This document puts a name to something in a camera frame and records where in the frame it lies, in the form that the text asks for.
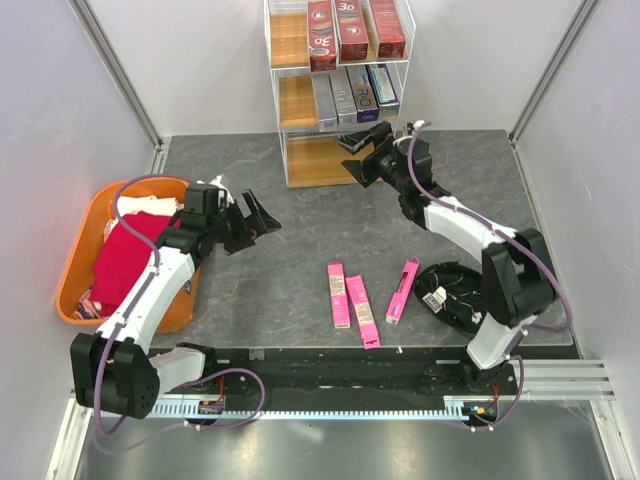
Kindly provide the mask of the silver plain toothpaste box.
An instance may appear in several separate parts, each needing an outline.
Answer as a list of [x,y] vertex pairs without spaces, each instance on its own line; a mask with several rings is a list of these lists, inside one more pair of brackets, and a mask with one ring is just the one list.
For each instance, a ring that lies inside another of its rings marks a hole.
[[328,132],[337,126],[337,113],[329,75],[318,73],[312,76],[312,87],[320,132]]

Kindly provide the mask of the silver Protefix toothpaste box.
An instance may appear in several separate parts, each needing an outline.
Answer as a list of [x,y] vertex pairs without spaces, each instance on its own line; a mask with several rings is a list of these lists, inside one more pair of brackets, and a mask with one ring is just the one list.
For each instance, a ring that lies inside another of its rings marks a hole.
[[329,73],[329,78],[338,123],[341,125],[356,124],[357,110],[346,71],[332,71]]

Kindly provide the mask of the purple toothpaste box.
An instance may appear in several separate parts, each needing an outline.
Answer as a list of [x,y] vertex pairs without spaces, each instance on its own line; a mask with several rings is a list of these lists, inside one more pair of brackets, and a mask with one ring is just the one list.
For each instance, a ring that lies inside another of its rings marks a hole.
[[357,122],[377,121],[379,108],[366,67],[347,66],[346,72],[355,102]]
[[400,98],[394,87],[388,67],[385,64],[366,66],[367,73],[377,101],[379,118],[394,120],[400,110]]

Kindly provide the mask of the red 3D toothpaste box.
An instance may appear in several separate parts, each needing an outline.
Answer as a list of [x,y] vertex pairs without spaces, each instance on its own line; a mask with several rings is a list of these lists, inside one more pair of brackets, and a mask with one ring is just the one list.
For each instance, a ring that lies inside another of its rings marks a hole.
[[334,2],[340,61],[354,63],[368,56],[369,37],[361,3],[358,0]]
[[312,73],[337,69],[337,38],[331,1],[307,3],[307,44]]

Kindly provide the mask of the large red toothpaste box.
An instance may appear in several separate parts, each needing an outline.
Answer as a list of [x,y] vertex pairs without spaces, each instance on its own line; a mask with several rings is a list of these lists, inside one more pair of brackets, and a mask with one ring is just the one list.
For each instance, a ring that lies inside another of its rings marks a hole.
[[393,0],[369,0],[374,25],[374,50],[379,59],[402,59],[406,38]]

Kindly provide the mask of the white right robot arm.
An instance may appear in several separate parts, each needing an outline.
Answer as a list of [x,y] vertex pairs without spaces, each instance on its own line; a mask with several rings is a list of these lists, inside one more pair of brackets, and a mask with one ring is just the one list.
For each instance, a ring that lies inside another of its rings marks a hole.
[[351,155],[367,146],[364,159],[343,161],[363,187],[378,180],[398,194],[404,216],[420,228],[438,234],[471,255],[481,266],[481,320],[458,368],[467,392],[483,392],[494,381],[493,369],[504,363],[519,336],[559,296],[546,241],[534,229],[514,230],[465,207],[434,179],[428,142],[420,134],[426,124],[408,125],[396,137],[389,122],[368,130],[340,134],[337,144]]

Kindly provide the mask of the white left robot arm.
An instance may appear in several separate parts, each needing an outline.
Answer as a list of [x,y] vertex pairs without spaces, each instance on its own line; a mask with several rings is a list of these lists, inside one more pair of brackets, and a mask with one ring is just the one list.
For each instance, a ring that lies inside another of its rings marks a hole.
[[123,302],[95,333],[80,333],[71,343],[80,405],[143,419],[164,393],[187,386],[198,393],[216,388],[220,371],[207,361],[205,348],[184,344],[154,357],[148,352],[174,298],[214,246],[234,254],[281,229],[252,191],[242,197],[248,215],[218,179],[187,186],[183,208],[151,244],[148,261]]

